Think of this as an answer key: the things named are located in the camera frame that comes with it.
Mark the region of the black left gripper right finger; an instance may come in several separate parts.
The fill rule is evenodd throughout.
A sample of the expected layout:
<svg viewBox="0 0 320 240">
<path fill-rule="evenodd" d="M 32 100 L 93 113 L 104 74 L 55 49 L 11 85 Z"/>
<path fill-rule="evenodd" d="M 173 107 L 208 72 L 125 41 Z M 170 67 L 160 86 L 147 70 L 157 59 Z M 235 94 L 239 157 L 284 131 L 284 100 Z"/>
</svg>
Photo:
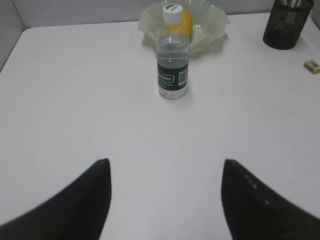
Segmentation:
<svg viewBox="0 0 320 240">
<path fill-rule="evenodd" d="M 318 240 L 320 220 L 265 185 L 234 159 L 221 180 L 224 217 L 233 240 Z"/>
</svg>

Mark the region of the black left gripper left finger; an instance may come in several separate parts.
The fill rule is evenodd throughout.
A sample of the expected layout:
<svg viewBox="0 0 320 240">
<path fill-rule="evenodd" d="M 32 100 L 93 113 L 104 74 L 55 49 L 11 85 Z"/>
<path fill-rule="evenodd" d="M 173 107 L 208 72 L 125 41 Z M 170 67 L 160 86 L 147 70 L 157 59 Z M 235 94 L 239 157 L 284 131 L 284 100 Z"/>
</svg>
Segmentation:
<svg viewBox="0 0 320 240">
<path fill-rule="evenodd" d="M 59 193 L 1 225 L 2 240 L 98 240 L 111 204 L 110 161 L 100 159 Z"/>
</svg>

